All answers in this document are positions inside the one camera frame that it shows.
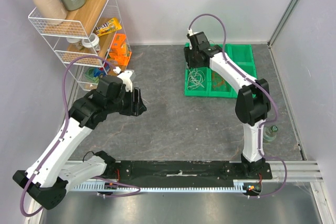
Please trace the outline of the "clear glass bottle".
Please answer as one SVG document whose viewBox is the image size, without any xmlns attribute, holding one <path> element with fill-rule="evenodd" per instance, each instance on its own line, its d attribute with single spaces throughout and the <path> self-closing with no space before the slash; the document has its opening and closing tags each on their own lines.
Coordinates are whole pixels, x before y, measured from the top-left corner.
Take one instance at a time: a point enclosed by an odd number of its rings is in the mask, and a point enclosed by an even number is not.
<svg viewBox="0 0 336 224">
<path fill-rule="evenodd" d="M 278 127 L 276 125 L 265 127 L 263 133 L 264 142 L 274 141 L 277 136 L 277 133 L 278 133 Z"/>
</svg>

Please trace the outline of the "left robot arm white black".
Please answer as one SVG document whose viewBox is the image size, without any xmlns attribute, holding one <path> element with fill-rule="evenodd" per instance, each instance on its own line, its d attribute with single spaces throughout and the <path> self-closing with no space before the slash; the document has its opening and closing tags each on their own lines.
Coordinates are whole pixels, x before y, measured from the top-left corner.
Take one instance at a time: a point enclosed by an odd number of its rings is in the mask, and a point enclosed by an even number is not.
<svg viewBox="0 0 336 224">
<path fill-rule="evenodd" d="M 55 208 L 68 191 L 87 179 L 111 178 L 116 160 L 105 151 L 96 152 L 89 160 L 65 170 L 64 165 L 77 146 L 103 122 L 108 114 L 139 116 L 147 110 L 141 90 L 128 77 L 105 76 L 96 89 L 76 100 L 62 129 L 27 170 L 17 170 L 13 180 L 24 190 L 20 201 L 29 194 L 42 208 Z"/>
</svg>

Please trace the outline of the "beige pump bottle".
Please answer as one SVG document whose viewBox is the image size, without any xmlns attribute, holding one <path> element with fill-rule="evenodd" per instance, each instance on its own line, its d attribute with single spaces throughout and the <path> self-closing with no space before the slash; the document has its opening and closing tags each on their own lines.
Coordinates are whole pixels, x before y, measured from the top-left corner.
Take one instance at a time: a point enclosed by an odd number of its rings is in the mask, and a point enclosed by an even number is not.
<svg viewBox="0 0 336 224">
<path fill-rule="evenodd" d="M 49 25 L 58 26 L 67 17 L 67 12 L 60 0 L 33 0 L 33 2 Z"/>
</svg>

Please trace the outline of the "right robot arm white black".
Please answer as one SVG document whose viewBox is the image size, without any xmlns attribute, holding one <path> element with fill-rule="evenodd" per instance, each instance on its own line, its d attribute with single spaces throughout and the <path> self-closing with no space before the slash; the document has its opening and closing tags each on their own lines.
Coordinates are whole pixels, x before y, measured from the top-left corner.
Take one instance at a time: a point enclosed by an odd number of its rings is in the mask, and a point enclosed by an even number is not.
<svg viewBox="0 0 336 224">
<path fill-rule="evenodd" d="M 254 178 L 266 163 L 262 139 L 264 123 L 271 109 L 268 82 L 246 73 L 230 59 L 223 47 L 212 46 L 204 32 L 189 29 L 186 36 L 190 41 L 184 48 L 188 68 L 211 69 L 237 93 L 235 113 L 244 130 L 240 172 L 245 178 Z"/>
</svg>

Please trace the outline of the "orange snack box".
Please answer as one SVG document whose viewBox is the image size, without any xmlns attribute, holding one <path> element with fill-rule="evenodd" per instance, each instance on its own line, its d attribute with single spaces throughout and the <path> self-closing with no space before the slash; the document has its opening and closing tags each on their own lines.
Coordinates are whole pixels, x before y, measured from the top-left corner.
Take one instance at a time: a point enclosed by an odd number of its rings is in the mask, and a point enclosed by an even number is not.
<svg viewBox="0 0 336 224">
<path fill-rule="evenodd" d="M 127 66 L 131 58 L 131 49 L 127 44 L 126 34 L 116 34 L 110 46 L 107 59 L 113 63 Z"/>
</svg>

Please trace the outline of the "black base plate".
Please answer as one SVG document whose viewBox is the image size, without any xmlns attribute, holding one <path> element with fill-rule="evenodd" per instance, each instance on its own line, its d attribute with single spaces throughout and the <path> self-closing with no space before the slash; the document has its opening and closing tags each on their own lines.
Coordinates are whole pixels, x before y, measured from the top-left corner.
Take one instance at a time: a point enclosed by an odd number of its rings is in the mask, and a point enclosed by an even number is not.
<svg viewBox="0 0 336 224">
<path fill-rule="evenodd" d="M 272 179 L 270 164 L 230 161 L 116 161 L 107 165 L 105 178 L 136 179 L 191 176 L 223 179 Z"/>
</svg>

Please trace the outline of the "green blue toy car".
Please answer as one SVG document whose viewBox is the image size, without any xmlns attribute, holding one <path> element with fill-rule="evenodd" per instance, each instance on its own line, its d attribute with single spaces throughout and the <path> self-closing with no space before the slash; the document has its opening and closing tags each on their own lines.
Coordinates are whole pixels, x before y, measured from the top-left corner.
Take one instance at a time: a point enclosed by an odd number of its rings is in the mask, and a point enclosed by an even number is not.
<svg viewBox="0 0 336 224">
<path fill-rule="evenodd" d="M 89 67 L 86 72 L 84 73 L 85 78 L 92 82 L 92 83 L 98 83 L 99 80 L 106 76 L 108 72 L 110 71 L 110 67 L 106 65 L 105 67 Z"/>
</svg>

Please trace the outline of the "yellow candy bag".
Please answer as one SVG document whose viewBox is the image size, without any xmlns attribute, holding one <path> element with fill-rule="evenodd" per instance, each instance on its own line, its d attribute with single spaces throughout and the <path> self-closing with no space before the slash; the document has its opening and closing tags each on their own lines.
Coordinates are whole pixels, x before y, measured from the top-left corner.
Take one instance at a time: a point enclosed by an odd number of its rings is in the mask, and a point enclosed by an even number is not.
<svg viewBox="0 0 336 224">
<path fill-rule="evenodd" d="M 116 17 L 114 17 L 108 20 L 107 22 L 105 22 L 104 24 L 97 26 L 94 29 L 94 34 L 96 34 L 98 37 L 101 37 L 101 36 L 116 32 L 121 29 L 122 29 L 122 26 L 119 20 Z"/>
</svg>

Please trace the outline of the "green six-compartment bin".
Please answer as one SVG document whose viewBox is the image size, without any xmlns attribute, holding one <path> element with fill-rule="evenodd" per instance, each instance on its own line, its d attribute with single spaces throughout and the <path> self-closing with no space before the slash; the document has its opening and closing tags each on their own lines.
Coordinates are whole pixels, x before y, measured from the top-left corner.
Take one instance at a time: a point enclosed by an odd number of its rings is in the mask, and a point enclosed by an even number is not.
<svg viewBox="0 0 336 224">
<path fill-rule="evenodd" d="M 251 45 L 227 44 L 225 51 L 235 64 L 257 78 Z M 219 74 L 207 67 L 185 67 L 184 94 L 187 97 L 237 98 L 237 93 Z"/>
</svg>

